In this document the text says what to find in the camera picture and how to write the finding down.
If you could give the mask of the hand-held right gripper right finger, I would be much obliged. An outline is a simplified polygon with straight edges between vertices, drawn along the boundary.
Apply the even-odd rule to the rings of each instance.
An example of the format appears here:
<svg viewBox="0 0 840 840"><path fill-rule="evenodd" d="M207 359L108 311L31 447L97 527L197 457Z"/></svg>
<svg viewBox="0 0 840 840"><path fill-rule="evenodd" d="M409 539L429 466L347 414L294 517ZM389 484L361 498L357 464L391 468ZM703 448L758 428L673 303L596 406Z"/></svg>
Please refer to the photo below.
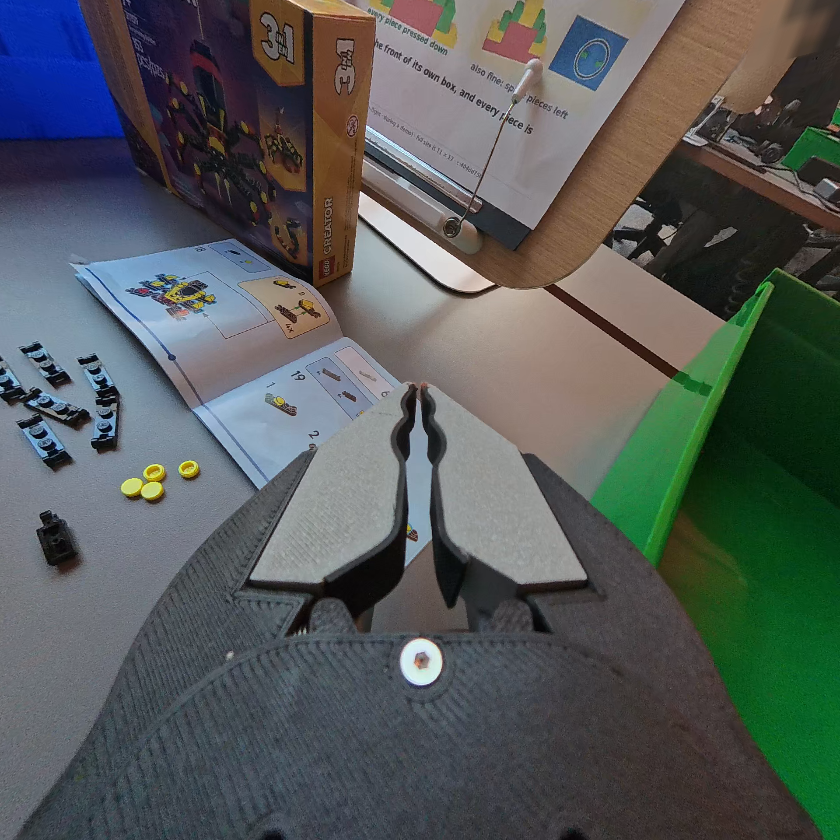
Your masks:
<svg viewBox="0 0 840 840"><path fill-rule="evenodd" d="M434 385L420 391L434 569L469 627L500 604L577 591L587 573L517 446Z"/></svg>

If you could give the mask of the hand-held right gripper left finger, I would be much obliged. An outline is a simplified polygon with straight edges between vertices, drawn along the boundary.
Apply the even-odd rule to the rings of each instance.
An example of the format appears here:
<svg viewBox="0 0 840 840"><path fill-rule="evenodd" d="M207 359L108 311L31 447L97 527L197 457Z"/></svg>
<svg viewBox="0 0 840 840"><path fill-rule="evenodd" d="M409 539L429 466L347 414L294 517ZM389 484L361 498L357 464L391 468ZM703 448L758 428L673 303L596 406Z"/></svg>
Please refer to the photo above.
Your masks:
<svg viewBox="0 0 840 840"><path fill-rule="evenodd" d="M340 600L358 617L403 576L406 462L417 399L401 384L312 454L253 570L253 586Z"/></svg>

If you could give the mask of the lego instruction booklet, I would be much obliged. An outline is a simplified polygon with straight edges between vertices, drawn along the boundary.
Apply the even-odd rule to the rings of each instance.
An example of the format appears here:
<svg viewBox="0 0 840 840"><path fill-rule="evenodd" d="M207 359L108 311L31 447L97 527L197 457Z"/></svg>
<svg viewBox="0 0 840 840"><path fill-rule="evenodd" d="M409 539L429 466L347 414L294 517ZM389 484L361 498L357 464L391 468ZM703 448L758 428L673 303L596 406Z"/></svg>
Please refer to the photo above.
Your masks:
<svg viewBox="0 0 840 840"><path fill-rule="evenodd" d="M71 266L258 489L399 386L316 288L236 240Z"/></svg>

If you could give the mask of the group of black lego plates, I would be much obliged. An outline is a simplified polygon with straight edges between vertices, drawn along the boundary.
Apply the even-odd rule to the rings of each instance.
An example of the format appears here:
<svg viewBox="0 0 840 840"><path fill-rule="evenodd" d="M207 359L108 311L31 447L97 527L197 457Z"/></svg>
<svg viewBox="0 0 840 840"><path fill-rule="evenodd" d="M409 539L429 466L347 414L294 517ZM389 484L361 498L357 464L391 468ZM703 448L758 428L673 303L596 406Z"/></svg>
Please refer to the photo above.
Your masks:
<svg viewBox="0 0 840 840"><path fill-rule="evenodd" d="M89 427L90 446L97 454L119 449L121 395L97 353L77 358L93 396L93 408L89 410L56 393L57 387L71 383L70 373L41 342L22 345L19 351L49 388L26 387L10 363L2 358L2 402L28 411L16 425L43 465L57 470L72 461L70 451L56 434L55 425L76 431Z"/></svg>

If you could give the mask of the yellow purple lego set box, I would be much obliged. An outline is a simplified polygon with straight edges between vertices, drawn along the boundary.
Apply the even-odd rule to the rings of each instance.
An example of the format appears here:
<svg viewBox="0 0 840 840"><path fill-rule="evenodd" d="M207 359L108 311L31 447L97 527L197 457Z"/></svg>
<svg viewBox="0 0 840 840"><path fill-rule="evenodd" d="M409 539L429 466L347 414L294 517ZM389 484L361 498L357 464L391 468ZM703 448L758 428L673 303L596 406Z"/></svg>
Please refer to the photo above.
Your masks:
<svg viewBox="0 0 840 840"><path fill-rule="evenodd" d="M338 1L79 1L134 163L315 287L351 272L375 18Z"/></svg>

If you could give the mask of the green plastic bin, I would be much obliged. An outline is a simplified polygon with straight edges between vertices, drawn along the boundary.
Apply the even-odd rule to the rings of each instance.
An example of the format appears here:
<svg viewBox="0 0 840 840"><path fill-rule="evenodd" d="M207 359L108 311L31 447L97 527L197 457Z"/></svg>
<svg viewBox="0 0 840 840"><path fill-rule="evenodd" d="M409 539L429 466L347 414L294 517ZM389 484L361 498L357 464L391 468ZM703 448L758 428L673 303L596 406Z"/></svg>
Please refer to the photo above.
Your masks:
<svg viewBox="0 0 840 840"><path fill-rule="evenodd" d="M591 501L658 568L752 738L838 838L838 300L775 270Z"/></svg>

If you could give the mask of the white board stand base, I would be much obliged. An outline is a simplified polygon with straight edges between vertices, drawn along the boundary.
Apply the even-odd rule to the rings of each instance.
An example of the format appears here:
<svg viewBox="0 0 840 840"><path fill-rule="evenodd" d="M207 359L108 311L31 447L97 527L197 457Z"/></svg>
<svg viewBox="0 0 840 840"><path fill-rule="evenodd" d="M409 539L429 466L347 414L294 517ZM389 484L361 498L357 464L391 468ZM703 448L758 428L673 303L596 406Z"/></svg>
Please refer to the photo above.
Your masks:
<svg viewBox="0 0 840 840"><path fill-rule="evenodd" d="M456 236L445 235L445 224L456 214L424 189L365 156L362 167L360 218L439 286L477 295L493 283L460 257L477 254L482 233L462 223Z"/></svg>

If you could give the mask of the wooden display board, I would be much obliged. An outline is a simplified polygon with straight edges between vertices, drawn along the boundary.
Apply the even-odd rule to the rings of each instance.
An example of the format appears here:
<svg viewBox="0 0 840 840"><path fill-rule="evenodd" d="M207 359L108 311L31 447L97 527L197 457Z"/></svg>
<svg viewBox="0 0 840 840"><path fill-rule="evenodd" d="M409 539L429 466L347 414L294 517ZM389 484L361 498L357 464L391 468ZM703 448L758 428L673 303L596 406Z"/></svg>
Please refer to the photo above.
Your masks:
<svg viewBox="0 0 840 840"><path fill-rule="evenodd" d="M760 2L683 2L548 211L528 229L476 198L466 222L482 233L460 259L494 286L546 287L583 266L745 54ZM368 154L457 216L466 189L372 129Z"/></svg>

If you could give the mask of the printed instruction sheet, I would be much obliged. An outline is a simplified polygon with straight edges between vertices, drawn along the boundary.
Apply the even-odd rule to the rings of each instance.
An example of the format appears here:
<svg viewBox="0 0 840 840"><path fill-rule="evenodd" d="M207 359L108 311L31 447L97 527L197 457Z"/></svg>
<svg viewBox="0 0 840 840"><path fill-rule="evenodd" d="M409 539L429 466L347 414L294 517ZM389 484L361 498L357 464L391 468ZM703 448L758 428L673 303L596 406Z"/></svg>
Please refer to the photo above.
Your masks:
<svg viewBox="0 0 840 840"><path fill-rule="evenodd" d="M681 1L353 2L375 19L369 126L471 194L526 64L478 198L534 229Z"/></svg>

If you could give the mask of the background wooden desk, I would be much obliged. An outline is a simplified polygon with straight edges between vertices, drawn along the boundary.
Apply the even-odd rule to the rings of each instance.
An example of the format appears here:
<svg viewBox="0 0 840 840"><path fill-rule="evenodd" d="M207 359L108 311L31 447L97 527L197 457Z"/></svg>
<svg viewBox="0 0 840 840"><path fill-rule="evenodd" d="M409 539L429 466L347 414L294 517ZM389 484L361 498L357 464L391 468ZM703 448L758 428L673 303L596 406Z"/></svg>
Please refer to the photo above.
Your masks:
<svg viewBox="0 0 840 840"><path fill-rule="evenodd" d="M682 139L675 152L800 215L838 217L838 205L816 195L814 187L794 171L781 164L764 164L732 143L697 145Z"/></svg>

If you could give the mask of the background green box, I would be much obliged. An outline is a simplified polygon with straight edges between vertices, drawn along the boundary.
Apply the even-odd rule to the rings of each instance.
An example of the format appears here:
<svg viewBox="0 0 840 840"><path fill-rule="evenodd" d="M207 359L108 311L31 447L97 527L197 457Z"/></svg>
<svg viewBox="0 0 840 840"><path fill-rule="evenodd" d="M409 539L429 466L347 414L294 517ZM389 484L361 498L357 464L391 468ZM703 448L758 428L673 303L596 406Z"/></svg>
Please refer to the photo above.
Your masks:
<svg viewBox="0 0 840 840"><path fill-rule="evenodd" d="M789 170L798 172L813 158L835 167L839 166L838 132L807 127L782 159L781 164Z"/></svg>

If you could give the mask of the blue plastic bin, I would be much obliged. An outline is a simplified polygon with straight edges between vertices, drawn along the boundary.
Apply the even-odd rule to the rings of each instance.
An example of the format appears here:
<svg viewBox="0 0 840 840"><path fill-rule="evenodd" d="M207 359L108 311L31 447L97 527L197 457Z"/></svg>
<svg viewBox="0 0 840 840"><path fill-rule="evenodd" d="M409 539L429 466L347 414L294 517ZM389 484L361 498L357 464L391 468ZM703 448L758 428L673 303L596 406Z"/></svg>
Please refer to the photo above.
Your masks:
<svg viewBox="0 0 840 840"><path fill-rule="evenodd" d="M1 139L122 138L77 1L1 2Z"/></svg>

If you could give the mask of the black lego bracket piece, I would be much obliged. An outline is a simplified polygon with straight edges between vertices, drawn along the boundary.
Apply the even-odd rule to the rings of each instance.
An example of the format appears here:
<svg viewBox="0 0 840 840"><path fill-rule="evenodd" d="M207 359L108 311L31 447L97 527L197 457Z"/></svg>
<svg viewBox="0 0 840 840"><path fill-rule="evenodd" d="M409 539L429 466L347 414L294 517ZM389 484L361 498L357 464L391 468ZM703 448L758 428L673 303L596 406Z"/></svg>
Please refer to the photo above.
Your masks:
<svg viewBox="0 0 840 840"><path fill-rule="evenodd" d="M39 513L37 538L45 561L50 567L78 560L78 549L67 520L51 510Z"/></svg>

